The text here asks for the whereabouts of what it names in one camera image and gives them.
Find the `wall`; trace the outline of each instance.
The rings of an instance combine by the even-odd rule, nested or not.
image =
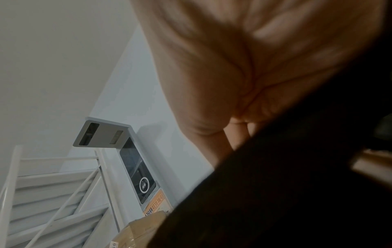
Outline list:
[[[0,23],[1,187],[16,144],[24,157],[68,154],[137,21],[128,0],[12,0],[0,1]]]
[[[90,116],[133,127],[154,166],[173,192],[175,202],[181,201],[212,171],[177,127],[140,26],[136,28]],[[71,151],[74,155],[78,152],[94,154],[88,148],[74,147]],[[106,154],[109,174],[125,222],[140,218],[141,211],[136,210],[137,200],[119,156],[111,149],[106,149]]]

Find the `skin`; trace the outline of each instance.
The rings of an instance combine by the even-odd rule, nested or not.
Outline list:
[[[184,135],[218,165],[380,34],[384,0],[131,0]]]

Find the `circular logo on screen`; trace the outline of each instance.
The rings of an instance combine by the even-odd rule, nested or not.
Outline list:
[[[148,189],[150,188],[150,183],[147,180],[147,177],[143,177],[139,182],[140,191],[144,194],[147,193]]]

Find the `wall-mounted device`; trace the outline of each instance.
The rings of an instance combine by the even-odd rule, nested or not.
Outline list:
[[[152,169],[148,153],[130,125],[87,117],[73,146],[116,148],[142,210],[160,188],[173,200],[163,178]]]

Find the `white ceiling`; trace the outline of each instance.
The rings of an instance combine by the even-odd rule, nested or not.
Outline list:
[[[128,0],[0,1],[0,187],[15,144],[68,154],[136,25]]]

